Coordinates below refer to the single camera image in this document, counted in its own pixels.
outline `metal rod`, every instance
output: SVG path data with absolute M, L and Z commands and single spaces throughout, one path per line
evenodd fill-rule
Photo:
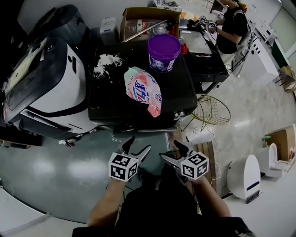
M 131 37 L 125 39 L 123 42 L 128 42 L 128 41 L 130 41 L 130 40 L 132 40 L 132 39 L 134 39 L 134 38 L 140 36 L 141 34 L 143 34 L 143 33 L 147 32 L 147 31 L 151 30 L 152 28 L 154 28 L 154 27 L 156 27 L 156 26 L 158 26 L 158 25 L 160 25 L 161 23 L 164 23 L 164 22 L 166 22 L 166 21 L 167 21 L 167 20 L 163 20 L 163 21 L 161 21 L 161 22 L 159 22 L 159 23 L 156 23 L 156 24 L 154 24 L 154 25 L 152 25 L 152 26 L 149 26 L 149 27 L 147 27 L 146 29 L 137 32 L 135 35 L 133 35 L 133 36 L 131 36 Z

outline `black tabletop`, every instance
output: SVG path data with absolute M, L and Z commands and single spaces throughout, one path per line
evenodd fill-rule
M 97 48 L 96 51 L 95 66 L 102 54 L 117 55 L 122 58 L 123 64 L 108 65 L 108 73 L 103 76 L 93 73 L 89 91 L 90 119 L 151 116 L 147 111 L 148 105 L 126 94 L 124 73 L 133 66 L 147 71 L 157 81 L 162 95 L 161 114 L 196 107 L 194 86 L 182 55 L 175 60 L 172 71 L 157 73 L 149 65 L 147 41 L 120 43 Z

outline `person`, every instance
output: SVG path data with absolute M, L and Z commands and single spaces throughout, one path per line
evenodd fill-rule
M 238 0 L 220 0 L 228 9 L 224 14 L 224 19 L 217 20 L 222 29 L 212 28 L 211 33 L 217 32 L 217 47 L 222 54 L 233 54 L 237 50 L 237 45 L 246 35 L 247 19 L 244 14 L 245 8 Z
M 254 236 L 243 220 L 231 217 L 229 208 L 205 176 L 190 180 L 197 203 L 172 167 L 165 165 L 158 190 L 156 178 L 140 169 L 142 186 L 130 192 L 122 204 L 125 182 L 111 179 L 109 186 L 91 211 L 87 227 L 75 228 L 72 237 L 92 236 Z

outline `lid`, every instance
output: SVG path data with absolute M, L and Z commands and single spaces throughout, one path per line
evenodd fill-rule
M 154 35 L 148 40 L 148 50 L 158 56 L 176 57 L 181 51 L 181 43 L 172 35 Z

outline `detergent bag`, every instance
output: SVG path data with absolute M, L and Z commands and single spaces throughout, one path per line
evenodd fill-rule
M 148 111 L 160 115 L 161 93 L 156 80 L 146 71 L 132 67 L 124 74 L 126 94 L 141 103 L 149 104 Z

